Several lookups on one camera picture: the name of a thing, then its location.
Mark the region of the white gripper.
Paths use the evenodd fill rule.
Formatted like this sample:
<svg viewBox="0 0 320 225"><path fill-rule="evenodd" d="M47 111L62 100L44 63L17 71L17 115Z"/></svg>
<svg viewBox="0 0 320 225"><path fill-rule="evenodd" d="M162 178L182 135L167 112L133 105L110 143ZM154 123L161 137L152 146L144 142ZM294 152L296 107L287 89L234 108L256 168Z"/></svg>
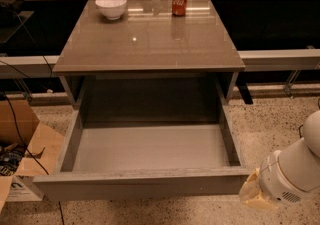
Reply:
<svg viewBox="0 0 320 225"><path fill-rule="evenodd" d="M278 205L298 204L311 194L294 186L279 165L280 151L270 154L247 177L239 191L240 202L250 208L272 210Z"/></svg>

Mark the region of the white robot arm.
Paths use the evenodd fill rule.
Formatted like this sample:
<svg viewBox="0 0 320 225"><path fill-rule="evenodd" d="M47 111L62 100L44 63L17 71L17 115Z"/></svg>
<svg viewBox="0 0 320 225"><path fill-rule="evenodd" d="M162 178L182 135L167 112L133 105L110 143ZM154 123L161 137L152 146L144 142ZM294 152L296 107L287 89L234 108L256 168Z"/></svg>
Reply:
<svg viewBox="0 0 320 225"><path fill-rule="evenodd" d="M320 189L320 111L303 124L302 137L270 154L248 176L239 192L240 201L256 209L297 204Z"/></svg>

